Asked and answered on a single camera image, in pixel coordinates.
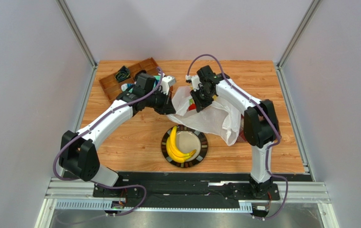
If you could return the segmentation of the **yellow banana bunch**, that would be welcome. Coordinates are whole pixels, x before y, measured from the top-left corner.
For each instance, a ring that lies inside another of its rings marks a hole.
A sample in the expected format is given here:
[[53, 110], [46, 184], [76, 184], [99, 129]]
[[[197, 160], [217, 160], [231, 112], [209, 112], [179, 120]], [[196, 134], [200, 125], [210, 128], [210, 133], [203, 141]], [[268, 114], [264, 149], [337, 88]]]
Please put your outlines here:
[[192, 150], [188, 153], [183, 153], [179, 150], [176, 144], [176, 137], [177, 137], [177, 126], [174, 126], [171, 129], [171, 132], [169, 134], [169, 137], [166, 142], [166, 150], [169, 155], [169, 157], [177, 162], [177, 163], [184, 163], [188, 159], [192, 158], [197, 150]]

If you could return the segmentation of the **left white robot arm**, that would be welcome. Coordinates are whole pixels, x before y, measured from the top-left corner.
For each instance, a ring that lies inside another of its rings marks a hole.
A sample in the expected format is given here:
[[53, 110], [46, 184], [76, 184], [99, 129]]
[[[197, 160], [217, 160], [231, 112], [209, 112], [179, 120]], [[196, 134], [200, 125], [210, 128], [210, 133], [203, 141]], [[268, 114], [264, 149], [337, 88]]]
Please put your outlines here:
[[170, 88], [176, 83], [173, 76], [163, 74], [160, 79], [141, 73], [136, 82], [121, 92], [112, 105], [89, 125], [77, 132], [63, 134], [61, 151], [54, 166], [59, 165], [76, 179], [114, 186], [118, 173], [101, 165], [97, 150], [120, 125], [146, 107], [161, 115], [175, 114]]

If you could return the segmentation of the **white plastic bag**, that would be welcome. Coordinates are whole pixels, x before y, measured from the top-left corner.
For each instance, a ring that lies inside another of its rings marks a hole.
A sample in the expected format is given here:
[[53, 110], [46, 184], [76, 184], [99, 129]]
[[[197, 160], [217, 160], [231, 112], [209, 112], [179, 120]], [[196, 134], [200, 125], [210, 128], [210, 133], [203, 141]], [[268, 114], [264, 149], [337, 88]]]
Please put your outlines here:
[[176, 90], [172, 97], [176, 113], [169, 114], [168, 119], [203, 133], [218, 135], [228, 146], [234, 145], [240, 132], [240, 112], [221, 97], [200, 112], [189, 110], [192, 104], [191, 91], [190, 86], [181, 86]]

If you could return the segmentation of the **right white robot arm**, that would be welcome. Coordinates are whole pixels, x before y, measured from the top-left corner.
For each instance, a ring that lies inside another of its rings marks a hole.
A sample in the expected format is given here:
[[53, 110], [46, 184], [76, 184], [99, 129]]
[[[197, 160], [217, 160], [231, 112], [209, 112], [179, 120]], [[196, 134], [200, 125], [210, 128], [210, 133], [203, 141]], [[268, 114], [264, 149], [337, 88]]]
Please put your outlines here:
[[260, 100], [236, 85], [227, 74], [216, 74], [204, 66], [195, 76], [186, 75], [193, 87], [192, 99], [197, 112], [210, 106], [214, 96], [223, 98], [243, 115], [243, 134], [252, 149], [250, 193], [254, 198], [268, 195], [273, 183], [270, 174], [271, 151], [280, 139], [275, 107], [270, 100]]

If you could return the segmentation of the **red fake apple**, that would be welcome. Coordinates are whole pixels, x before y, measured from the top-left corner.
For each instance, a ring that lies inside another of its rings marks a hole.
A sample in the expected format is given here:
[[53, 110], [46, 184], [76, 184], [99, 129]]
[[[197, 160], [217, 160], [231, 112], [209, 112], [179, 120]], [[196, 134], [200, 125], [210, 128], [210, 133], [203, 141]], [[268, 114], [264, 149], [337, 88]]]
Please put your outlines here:
[[193, 103], [188, 107], [188, 111], [196, 109], [196, 105]]

